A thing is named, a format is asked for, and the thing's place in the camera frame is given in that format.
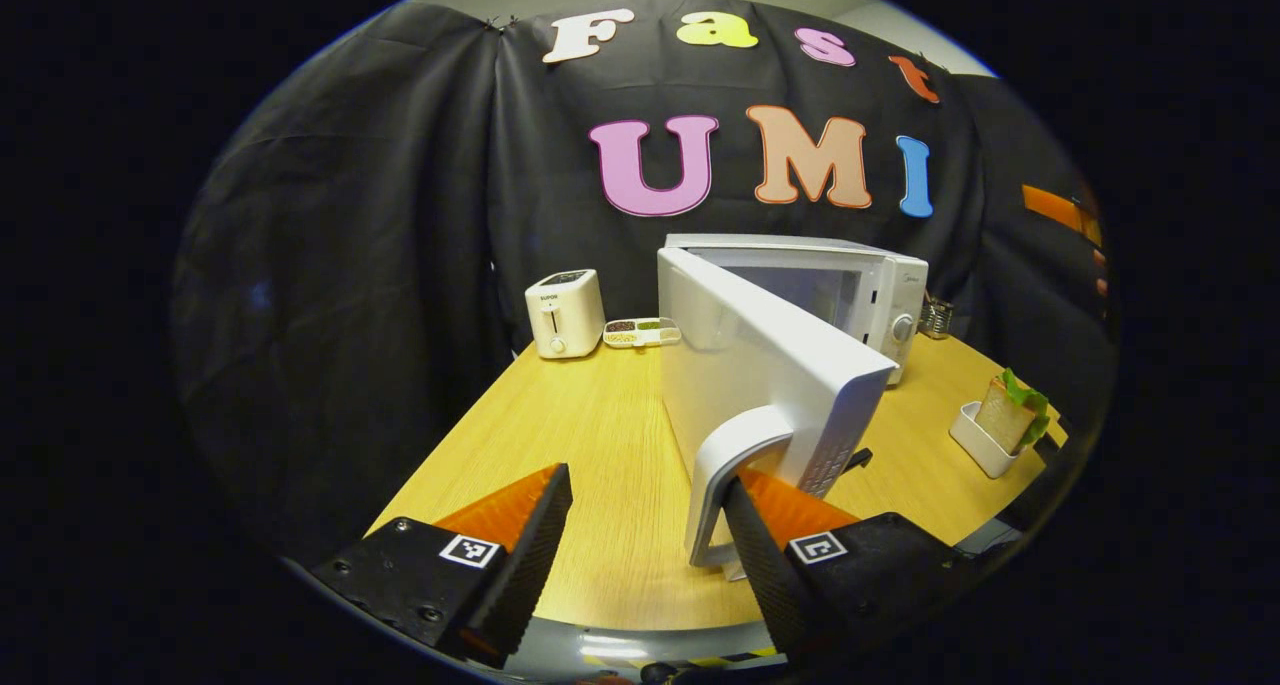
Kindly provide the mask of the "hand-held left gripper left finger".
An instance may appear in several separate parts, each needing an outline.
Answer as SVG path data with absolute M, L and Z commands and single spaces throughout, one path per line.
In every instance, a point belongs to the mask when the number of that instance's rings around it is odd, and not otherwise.
M 390 519 L 310 574 L 424 647 L 500 668 L 529 627 L 572 503 L 568 465 L 552 463 L 435 522 Z

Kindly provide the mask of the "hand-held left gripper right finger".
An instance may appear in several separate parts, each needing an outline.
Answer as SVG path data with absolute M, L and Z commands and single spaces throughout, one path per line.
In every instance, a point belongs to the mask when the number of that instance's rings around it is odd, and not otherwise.
M 776 649 L 803 670 L 864 656 L 924 622 L 995 571 L 895 512 L 859 519 L 755 469 L 723 511 Z

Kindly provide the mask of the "lettuce sandwich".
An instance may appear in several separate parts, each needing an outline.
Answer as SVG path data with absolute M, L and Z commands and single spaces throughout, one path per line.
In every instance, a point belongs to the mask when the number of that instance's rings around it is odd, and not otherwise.
M 1034 446 L 1047 431 L 1047 397 L 1021 383 L 1011 369 L 993 376 L 974 417 L 980 429 L 1010 457 Z

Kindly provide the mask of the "white microwave oven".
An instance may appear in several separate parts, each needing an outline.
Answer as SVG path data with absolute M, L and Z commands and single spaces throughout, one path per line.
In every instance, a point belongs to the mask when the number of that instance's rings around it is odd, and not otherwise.
M 657 254 L 660 396 L 690 481 L 696 568 L 745 571 L 722 515 L 755 465 L 824 497 L 905 370 L 927 261 L 813 237 L 669 234 Z

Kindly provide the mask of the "white toaster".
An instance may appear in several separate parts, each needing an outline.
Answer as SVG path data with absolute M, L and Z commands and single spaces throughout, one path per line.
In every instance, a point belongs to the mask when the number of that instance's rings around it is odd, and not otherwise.
M 524 297 L 539 357 L 575 360 L 595 352 L 605 329 L 596 270 L 556 271 L 525 289 Z

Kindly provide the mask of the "white divided snack tray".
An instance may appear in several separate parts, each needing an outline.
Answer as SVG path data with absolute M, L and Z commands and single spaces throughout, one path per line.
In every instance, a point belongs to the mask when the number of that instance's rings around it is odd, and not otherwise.
M 648 348 L 678 343 L 681 337 L 672 319 L 618 319 L 607 321 L 602 342 L 616 350 Z

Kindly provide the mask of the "black backdrop cloth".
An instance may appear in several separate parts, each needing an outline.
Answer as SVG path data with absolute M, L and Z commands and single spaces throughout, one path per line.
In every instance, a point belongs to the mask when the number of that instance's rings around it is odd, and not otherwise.
M 256 108 L 198 193 L 172 297 L 180 403 L 270 551 L 358 539 L 532 342 L 524 293 L 595 269 L 658 311 L 671 233 L 928 262 L 951 334 L 1096 433 L 1117 376 L 1100 214 L 1009 85 L 768 3 L 631 0 L 488 26 L 407 0 Z

